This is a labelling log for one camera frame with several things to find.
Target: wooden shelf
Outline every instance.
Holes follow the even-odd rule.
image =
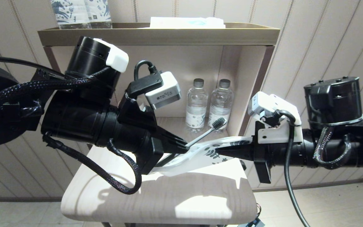
[[[277,43],[279,29],[250,23],[225,23],[225,29],[151,29],[149,23],[113,23],[112,29],[39,31],[43,46],[76,46],[80,36],[116,45],[266,45]]]
[[[116,84],[112,103],[120,101],[132,81],[133,65],[141,59],[155,62],[158,69],[171,71],[181,91],[181,99],[163,108],[155,115],[172,120],[168,128],[176,135],[191,140],[196,134],[184,130],[186,94],[195,78],[205,81],[204,89],[210,93],[220,79],[229,79],[235,93],[226,135],[211,135],[206,139],[228,135],[243,136],[249,122],[247,106],[257,93],[265,77],[268,63],[277,43],[279,29],[249,23],[225,23],[225,29],[150,29],[148,23],[114,23],[113,29],[57,28],[39,31],[40,40],[53,69],[65,72],[80,36],[101,38],[125,51],[130,66]]]

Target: gray toothbrush handle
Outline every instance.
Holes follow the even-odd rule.
[[[211,128],[210,130],[204,132],[202,135],[200,135],[199,137],[195,138],[190,143],[186,144],[186,147],[188,147],[188,148],[191,147],[193,144],[195,144],[196,142],[200,141],[202,138],[206,137],[208,134],[210,134],[214,130],[215,130],[215,128]]]

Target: tiled floor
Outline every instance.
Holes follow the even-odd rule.
[[[363,226],[363,183],[295,190],[295,195],[305,218],[312,227]],[[257,202],[261,204],[260,219],[266,227],[301,226],[287,191],[258,192],[255,196]],[[0,227],[102,227],[102,225],[64,217],[58,202],[0,202]]]

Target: clear plastic packaging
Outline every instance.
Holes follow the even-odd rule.
[[[84,0],[51,0],[60,29],[91,29]]]
[[[108,0],[84,0],[92,28],[112,28]]]
[[[219,118],[225,118],[226,124],[222,126],[216,133],[223,132],[223,129],[228,125],[228,119],[231,112],[234,94],[229,88],[230,80],[221,79],[219,86],[211,94],[211,106],[209,109],[208,126],[212,127],[212,123]]]
[[[151,173],[159,172],[172,177],[188,171],[228,161],[233,157],[218,154],[215,149],[233,145],[249,144],[251,137],[225,137],[216,140],[196,143],[185,154],[177,156],[163,167],[154,167]]]
[[[201,132],[204,128],[208,94],[204,80],[194,79],[193,87],[187,93],[186,128],[190,132]]]

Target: striped wallpaper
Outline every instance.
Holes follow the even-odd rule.
[[[219,17],[281,28],[262,90],[296,105],[304,127],[303,86],[319,79],[359,76],[363,105],[363,0],[108,0],[113,22],[149,22],[159,17]],[[0,1],[0,56],[49,67],[37,30],[56,27],[49,0]],[[34,69],[0,63],[19,82]],[[248,134],[254,129],[253,122]],[[84,154],[86,144],[65,141]],[[254,189],[284,187],[282,167],[271,170],[272,184],[260,184],[252,162],[247,174]],[[0,145],[0,198],[61,197],[79,163],[26,132]],[[363,168],[291,168],[294,185],[363,179]]]

